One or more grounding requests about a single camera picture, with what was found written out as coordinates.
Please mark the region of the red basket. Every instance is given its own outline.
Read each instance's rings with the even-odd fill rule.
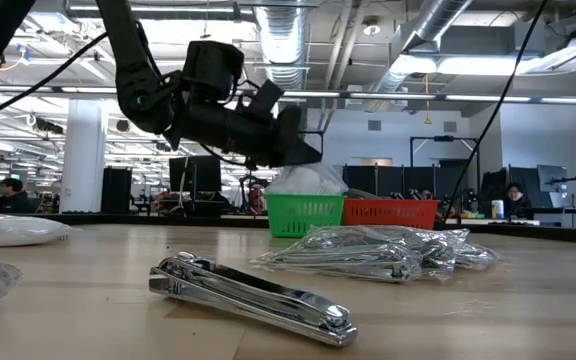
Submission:
[[[346,225],[401,225],[432,230],[439,201],[346,199]]]

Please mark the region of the wooden tabletop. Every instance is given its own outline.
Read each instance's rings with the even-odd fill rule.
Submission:
[[[267,230],[87,226],[68,241],[0,248],[23,282],[0,300],[0,360],[576,359],[576,244],[473,234],[504,256],[441,285],[382,284],[253,269],[290,240]],[[347,307],[343,349],[166,299],[148,270],[185,250]]]

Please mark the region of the white pillar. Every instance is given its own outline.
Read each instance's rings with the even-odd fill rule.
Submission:
[[[60,213],[101,210],[107,128],[101,101],[70,100]]]

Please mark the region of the chrome nail clipper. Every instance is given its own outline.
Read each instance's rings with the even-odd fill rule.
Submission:
[[[346,308],[191,253],[164,259],[150,275],[152,292],[263,321],[329,345],[343,347],[357,336]]]

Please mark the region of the white container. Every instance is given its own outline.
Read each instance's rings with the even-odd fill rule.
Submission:
[[[492,218],[493,219],[504,219],[504,201],[503,200],[493,200],[492,202]]]

